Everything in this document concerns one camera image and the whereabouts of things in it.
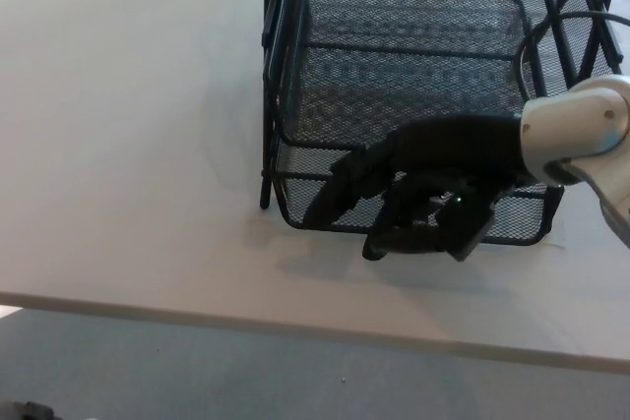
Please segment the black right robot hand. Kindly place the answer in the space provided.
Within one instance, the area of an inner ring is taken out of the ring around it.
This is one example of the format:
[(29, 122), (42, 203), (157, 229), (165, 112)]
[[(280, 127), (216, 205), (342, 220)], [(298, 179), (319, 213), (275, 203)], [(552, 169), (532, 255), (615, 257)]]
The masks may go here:
[(365, 259), (446, 253), (463, 261), (491, 228), (496, 203), (534, 181), (523, 158), (519, 116), (421, 119), (335, 161), (303, 222), (323, 229), (360, 201), (381, 197)]

